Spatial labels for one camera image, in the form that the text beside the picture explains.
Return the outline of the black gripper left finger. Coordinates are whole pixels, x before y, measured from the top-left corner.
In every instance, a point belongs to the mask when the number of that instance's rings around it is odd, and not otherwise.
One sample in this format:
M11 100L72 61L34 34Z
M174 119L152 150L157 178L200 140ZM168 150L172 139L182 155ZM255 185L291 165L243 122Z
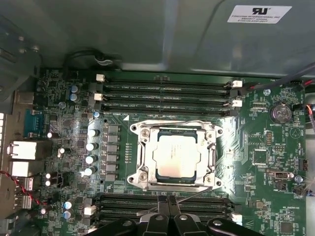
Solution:
M146 214L139 223L122 218L108 225L101 226L89 236L166 236L170 217L170 199L168 196L159 196L157 199L158 213Z

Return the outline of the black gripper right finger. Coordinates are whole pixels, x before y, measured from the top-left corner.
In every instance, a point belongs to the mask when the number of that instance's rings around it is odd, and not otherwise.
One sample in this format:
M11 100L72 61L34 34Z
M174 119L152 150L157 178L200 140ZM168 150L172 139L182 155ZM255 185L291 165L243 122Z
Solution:
M223 218L210 219L203 225L193 214L182 214L174 196L169 197L169 211L180 236L260 236L261 233Z

